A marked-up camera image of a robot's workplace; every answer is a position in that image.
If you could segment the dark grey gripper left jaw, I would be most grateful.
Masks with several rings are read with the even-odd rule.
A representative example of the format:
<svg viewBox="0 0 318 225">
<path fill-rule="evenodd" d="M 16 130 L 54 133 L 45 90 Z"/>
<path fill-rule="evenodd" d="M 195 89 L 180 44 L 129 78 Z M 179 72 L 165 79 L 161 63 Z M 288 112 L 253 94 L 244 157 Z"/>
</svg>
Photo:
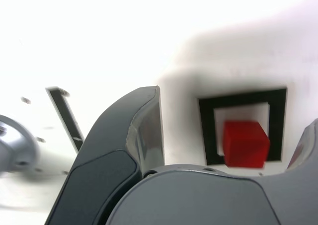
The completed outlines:
<svg viewBox="0 0 318 225">
<path fill-rule="evenodd" d="M 163 165 L 160 88 L 141 87 L 96 120 L 46 224 L 106 224 L 119 200 L 144 174 Z"/>
</svg>

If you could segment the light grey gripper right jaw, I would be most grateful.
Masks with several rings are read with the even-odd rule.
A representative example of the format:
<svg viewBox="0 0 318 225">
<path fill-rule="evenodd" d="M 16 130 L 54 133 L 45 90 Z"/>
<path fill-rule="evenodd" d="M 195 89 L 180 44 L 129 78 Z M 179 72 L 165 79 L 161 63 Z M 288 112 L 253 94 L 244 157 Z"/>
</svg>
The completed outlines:
<svg viewBox="0 0 318 225">
<path fill-rule="evenodd" d="M 109 225 L 315 225 L 318 123 L 301 136 L 299 158 L 284 173 L 235 177 L 176 169 L 142 180 L 119 201 Z"/>
</svg>

